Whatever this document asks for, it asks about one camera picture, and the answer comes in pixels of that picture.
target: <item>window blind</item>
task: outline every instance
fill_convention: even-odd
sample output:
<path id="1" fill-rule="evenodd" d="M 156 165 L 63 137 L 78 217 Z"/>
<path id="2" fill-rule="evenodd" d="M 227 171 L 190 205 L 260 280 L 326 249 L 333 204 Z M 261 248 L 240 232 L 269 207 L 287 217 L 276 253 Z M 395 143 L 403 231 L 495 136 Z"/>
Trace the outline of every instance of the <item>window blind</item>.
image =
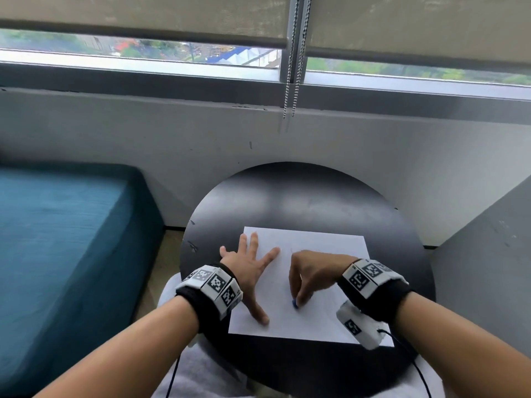
<path id="1" fill-rule="evenodd" d="M 531 63 L 531 0 L 312 0 L 309 56 Z"/>
<path id="2" fill-rule="evenodd" d="M 0 0 L 0 26 L 284 47 L 289 0 Z"/>

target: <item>blue object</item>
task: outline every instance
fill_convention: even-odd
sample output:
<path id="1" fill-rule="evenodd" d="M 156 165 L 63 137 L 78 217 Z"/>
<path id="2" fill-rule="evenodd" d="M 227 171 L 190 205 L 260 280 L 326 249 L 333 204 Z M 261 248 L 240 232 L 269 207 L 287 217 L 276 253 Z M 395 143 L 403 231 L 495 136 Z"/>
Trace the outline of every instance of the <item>blue object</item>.
<path id="1" fill-rule="evenodd" d="M 0 397 L 35 394 L 126 328 L 162 236 L 137 169 L 0 167 Z"/>

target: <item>black cable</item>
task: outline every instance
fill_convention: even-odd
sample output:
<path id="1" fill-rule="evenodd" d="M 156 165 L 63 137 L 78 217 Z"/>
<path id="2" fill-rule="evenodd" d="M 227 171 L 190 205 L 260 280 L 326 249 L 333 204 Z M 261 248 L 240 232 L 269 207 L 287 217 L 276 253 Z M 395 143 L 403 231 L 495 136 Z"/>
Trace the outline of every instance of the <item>black cable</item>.
<path id="1" fill-rule="evenodd" d="M 169 397 L 169 393 L 171 391 L 171 386 L 173 385 L 173 380 L 175 380 L 175 374 L 177 372 L 177 366 L 179 366 L 179 361 L 181 360 L 181 357 L 179 356 L 177 358 L 177 363 L 175 364 L 175 369 L 173 369 L 173 375 L 171 376 L 171 381 L 169 382 L 168 392 L 166 393 L 166 398 Z"/>
<path id="2" fill-rule="evenodd" d="M 424 376 L 422 375 L 421 369 L 419 369 L 418 366 L 417 366 L 417 363 L 415 363 L 415 358 L 409 353 L 408 348 L 406 348 L 405 345 L 401 341 L 399 341 L 394 335 L 392 335 L 390 332 L 386 331 L 385 329 L 378 329 L 378 332 L 383 332 L 383 333 L 389 335 L 404 350 L 406 355 L 408 355 L 409 360 L 411 360 L 411 363 L 413 363 L 413 366 L 415 366 L 415 369 L 417 369 L 418 375 L 421 376 L 421 380 L 424 383 L 424 387 L 426 387 L 426 392 L 428 393 L 428 397 L 432 398 L 432 396 L 430 394 L 430 389 L 428 388 L 428 383 L 424 379 Z"/>

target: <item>white paper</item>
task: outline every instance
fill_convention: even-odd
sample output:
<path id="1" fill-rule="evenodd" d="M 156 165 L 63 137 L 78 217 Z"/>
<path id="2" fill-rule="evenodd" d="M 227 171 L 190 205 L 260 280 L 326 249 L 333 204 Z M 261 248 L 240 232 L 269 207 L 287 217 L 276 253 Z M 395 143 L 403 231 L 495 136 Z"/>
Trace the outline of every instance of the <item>white paper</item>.
<path id="1" fill-rule="evenodd" d="M 337 285 L 316 292 L 304 307 L 295 309 L 288 275 L 291 254 L 300 250 L 348 254 L 368 259 L 363 236 L 245 227 L 248 245 L 252 232 L 258 234 L 257 258 L 262 258 L 273 247 L 280 247 L 280 254 L 269 264 L 256 285 L 256 300 L 268 314 L 270 323 L 267 327 L 260 325 L 251 317 L 247 308 L 239 304 L 230 315 L 229 333 L 358 343 L 335 316 L 335 312 L 347 300 Z M 385 336 L 380 345 L 394 346 L 389 335 Z"/>

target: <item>round table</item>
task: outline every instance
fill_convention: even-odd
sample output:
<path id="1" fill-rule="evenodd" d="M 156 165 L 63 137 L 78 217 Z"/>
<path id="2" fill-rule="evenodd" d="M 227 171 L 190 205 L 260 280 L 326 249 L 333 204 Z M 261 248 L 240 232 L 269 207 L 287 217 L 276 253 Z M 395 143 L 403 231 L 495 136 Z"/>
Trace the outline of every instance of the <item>round table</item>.
<path id="1" fill-rule="evenodd" d="M 418 235 L 381 194 L 337 170 L 279 162 L 244 170 L 216 186 L 184 233 L 182 276 L 236 250 L 245 226 L 365 237 L 369 256 L 435 300 L 428 257 Z M 410 365 L 399 348 L 228 334 L 229 316 L 207 338 L 235 368 L 298 398 L 371 396 Z"/>

